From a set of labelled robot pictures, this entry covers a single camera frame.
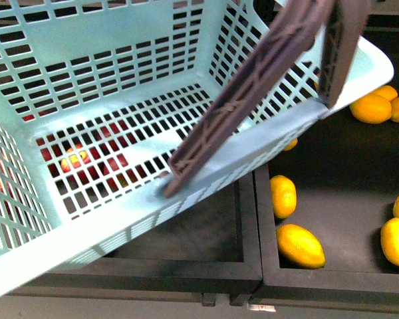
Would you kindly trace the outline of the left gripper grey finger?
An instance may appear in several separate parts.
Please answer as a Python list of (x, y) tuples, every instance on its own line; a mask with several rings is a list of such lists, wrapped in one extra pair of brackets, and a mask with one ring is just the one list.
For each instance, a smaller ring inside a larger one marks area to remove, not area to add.
[(169, 160), (174, 196), (220, 149), (287, 69), (309, 50), (334, 9), (334, 1), (287, 1), (247, 60)]
[(318, 95), (333, 108), (346, 82), (372, 1), (335, 1), (325, 26)]

